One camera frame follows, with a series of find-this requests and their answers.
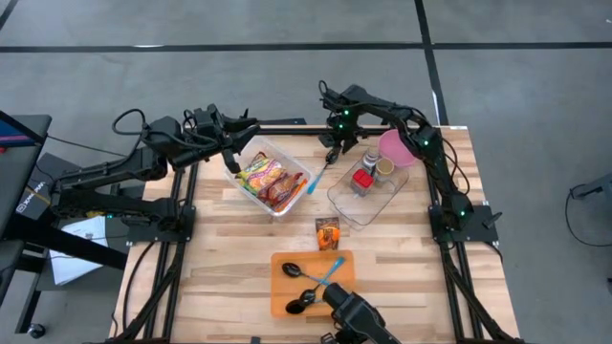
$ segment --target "orange cutting board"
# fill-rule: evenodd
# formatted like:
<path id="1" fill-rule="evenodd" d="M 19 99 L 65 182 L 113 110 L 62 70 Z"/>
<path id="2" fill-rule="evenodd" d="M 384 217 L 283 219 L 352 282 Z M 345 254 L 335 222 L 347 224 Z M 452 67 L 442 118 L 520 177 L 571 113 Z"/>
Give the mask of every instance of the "orange cutting board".
<path id="1" fill-rule="evenodd" d="M 328 250 L 318 252 L 277 252 L 272 256 L 272 294 L 271 312 L 274 317 L 288 316 L 321 316 L 330 315 L 332 308 L 325 302 L 315 303 L 308 306 L 302 314 L 289 314 L 285 311 L 285 306 L 307 289 L 312 289 L 317 282 L 312 279 L 299 276 L 290 277 L 283 272 L 284 263 L 295 263 L 302 272 L 317 278 L 323 278 L 327 271 L 334 265 L 336 260 L 344 257 L 345 261 L 340 268 L 328 279 L 330 283 L 337 282 L 347 291 L 355 288 L 355 265 L 353 252 L 349 250 Z M 317 289 L 317 299 L 323 297 L 325 286 Z"/>

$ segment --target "computer monitor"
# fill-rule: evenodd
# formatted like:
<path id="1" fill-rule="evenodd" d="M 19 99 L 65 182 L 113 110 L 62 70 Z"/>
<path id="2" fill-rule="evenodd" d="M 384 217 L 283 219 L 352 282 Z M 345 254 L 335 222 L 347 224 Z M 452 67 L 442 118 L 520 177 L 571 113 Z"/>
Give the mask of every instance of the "computer monitor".
<path id="1" fill-rule="evenodd" d="M 44 142 L 45 139 L 30 128 L 0 111 L 0 147 L 26 147 Z"/>

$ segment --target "wooden table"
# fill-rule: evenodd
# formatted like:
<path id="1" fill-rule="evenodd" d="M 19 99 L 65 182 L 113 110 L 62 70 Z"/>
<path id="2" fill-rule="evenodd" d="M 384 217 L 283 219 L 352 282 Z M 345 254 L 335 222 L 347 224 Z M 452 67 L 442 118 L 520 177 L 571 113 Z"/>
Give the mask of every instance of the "wooden table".
<path id="1" fill-rule="evenodd" d="M 457 150 L 460 166 L 470 179 L 471 200 L 481 203 L 485 195 L 468 130 L 445 127 L 442 133 Z M 320 171 L 328 150 L 317 137 L 268 138 L 315 173 Z M 376 137 L 362 140 L 340 156 L 325 171 L 315 193 L 303 196 L 281 221 L 273 220 L 226 181 L 220 156 L 200 163 L 194 197 L 197 223 L 186 246 L 171 341 L 249 342 L 252 336 L 260 336 L 263 342 L 318 343 L 321 335 L 333 333 L 330 317 L 272 318 L 270 258 L 278 251 L 317 250 L 315 218 L 336 215 L 327 189 L 368 145 L 377 143 Z M 339 248 L 351 249 L 355 255 L 356 292 L 378 308 L 387 329 L 403 343 L 454 342 L 440 250 L 431 239 L 426 213 L 430 204 L 426 172 L 418 162 L 409 173 L 408 183 L 370 226 L 362 231 L 348 226 L 341 229 Z M 465 188 L 465 181 L 456 175 L 457 185 Z M 168 174 L 161 181 L 148 183 L 144 197 L 153 200 L 169 195 L 172 179 Z M 145 246 L 130 249 L 115 311 L 119 323 L 127 279 Z M 477 296 L 502 329 L 518 336 L 499 257 L 484 244 L 466 247 Z M 130 320 L 149 297 L 158 250 L 156 244 L 137 271 L 128 304 Z M 467 304 L 460 299 L 466 336 L 470 336 Z M 154 336 L 161 335 L 165 305 L 162 300 Z"/>

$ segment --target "small jar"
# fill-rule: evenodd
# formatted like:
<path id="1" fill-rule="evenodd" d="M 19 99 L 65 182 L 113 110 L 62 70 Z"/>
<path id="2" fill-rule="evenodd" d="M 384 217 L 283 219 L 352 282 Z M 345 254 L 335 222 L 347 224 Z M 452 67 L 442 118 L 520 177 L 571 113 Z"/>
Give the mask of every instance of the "small jar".
<path id="1" fill-rule="evenodd" d="M 374 185 L 374 178 L 372 178 L 363 168 L 358 169 L 357 172 L 353 174 L 351 188 L 353 188 L 353 191 L 358 195 L 362 197 L 367 195 L 372 185 Z"/>
<path id="2" fill-rule="evenodd" d="M 365 172 L 372 175 L 372 172 L 376 168 L 376 161 L 379 160 L 379 157 L 379 149 L 377 147 L 367 148 L 365 154 L 363 154 L 363 159 L 361 159 L 361 166 L 363 166 Z"/>
<path id="3" fill-rule="evenodd" d="M 387 158 L 380 159 L 376 162 L 376 180 L 379 182 L 388 181 L 394 169 L 395 164 L 393 164 L 393 161 Z"/>

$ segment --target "concrete floor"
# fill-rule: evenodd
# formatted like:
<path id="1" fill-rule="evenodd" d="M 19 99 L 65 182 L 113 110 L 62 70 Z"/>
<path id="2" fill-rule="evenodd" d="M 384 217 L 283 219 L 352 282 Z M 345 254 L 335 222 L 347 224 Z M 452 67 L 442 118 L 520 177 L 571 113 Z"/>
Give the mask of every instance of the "concrete floor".
<path id="1" fill-rule="evenodd" d="M 6 6 L 8 0 L 0 0 Z M 606 0 L 427 0 L 433 42 L 612 41 Z M 412 1 L 20 0 L 0 46 L 227 44 L 421 40 Z M 536 343 L 607 343 L 612 337 L 612 248 L 567 232 L 569 187 L 612 171 L 611 50 L 436 51 L 448 119 L 467 125 L 498 228 L 521 335 Z M 424 54 L 325 51 L 148 54 L 0 54 L 0 106 L 50 114 L 52 135 L 125 151 L 111 120 L 141 107 L 149 120 L 214 102 L 230 116 L 322 123 L 317 81 L 359 83 L 375 95 L 435 110 Z M 50 141 L 80 164 L 110 157 Z M 573 202 L 579 236 L 612 242 L 602 197 Z M 0 342 L 14 335 L 32 277 L 17 273 L 0 309 Z M 108 334 L 120 271 L 102 269 L 66 291 L 44 293 L 41 342 Z"/>

